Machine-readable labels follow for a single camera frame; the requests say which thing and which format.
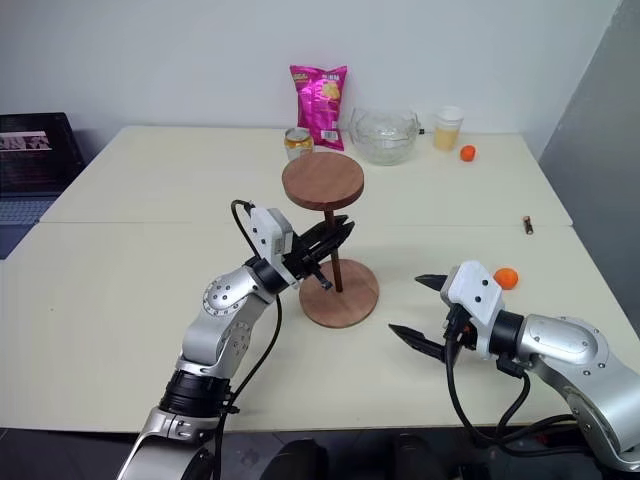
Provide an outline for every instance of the round wooden stand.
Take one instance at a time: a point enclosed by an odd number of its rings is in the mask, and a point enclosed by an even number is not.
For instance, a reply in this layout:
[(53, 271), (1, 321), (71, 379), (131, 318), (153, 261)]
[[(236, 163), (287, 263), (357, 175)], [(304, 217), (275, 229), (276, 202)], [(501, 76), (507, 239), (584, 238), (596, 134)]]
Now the round wooden stand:
[[(351, 158), (316, 152), (292, 161), (282, 172), (287, 197), (303, 208), (324, 212), (328, 228), (335, 227), (334, 210), (355, 202), (364, 190), (362, 168)], [(378, 301), (378, 281), (371, 270), (338, 252), (320, 269), (334, 288), (324, 290), (315, 278), (302, 282), (300, 304), (314, 322), (344, 328), (364, 320)]]

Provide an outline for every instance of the plastic cup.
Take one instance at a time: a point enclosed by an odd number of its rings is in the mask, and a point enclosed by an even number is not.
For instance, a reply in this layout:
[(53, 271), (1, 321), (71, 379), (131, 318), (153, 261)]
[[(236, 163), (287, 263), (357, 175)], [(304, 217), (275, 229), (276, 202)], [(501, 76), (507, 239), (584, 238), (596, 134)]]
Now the plastic cup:
[(442, 107), (436, 113), (433, 145), (438, 150), (451, 151), (456, 146), (458, 133), (464, 115), (461, 108), (454, 106)]

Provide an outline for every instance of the laptop keyboard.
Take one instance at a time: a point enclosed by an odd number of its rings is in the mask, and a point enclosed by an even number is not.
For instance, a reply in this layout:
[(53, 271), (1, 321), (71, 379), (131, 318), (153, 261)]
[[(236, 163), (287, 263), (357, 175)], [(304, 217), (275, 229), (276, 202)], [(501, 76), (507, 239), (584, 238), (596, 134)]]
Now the laptop keyboard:
[(33, 225), (53, 200), (17, 200), (0, 202), (0, 225)]

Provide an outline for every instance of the laptop screen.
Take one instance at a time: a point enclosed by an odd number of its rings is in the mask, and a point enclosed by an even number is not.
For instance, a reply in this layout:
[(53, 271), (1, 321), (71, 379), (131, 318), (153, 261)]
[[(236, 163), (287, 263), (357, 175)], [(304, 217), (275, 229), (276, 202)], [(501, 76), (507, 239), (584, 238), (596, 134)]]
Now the laptop screen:
[(58, 195), (84, 168), (64, 113), (0, 115), (0, 195)]

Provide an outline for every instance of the laptop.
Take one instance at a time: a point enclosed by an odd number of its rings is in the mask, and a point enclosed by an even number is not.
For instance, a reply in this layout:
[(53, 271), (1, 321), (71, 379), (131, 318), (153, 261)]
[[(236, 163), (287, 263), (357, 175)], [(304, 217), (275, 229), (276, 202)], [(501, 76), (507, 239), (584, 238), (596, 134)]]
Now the laptop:
[(84, 167), (64, 113), (0, 115), (0, 259)]

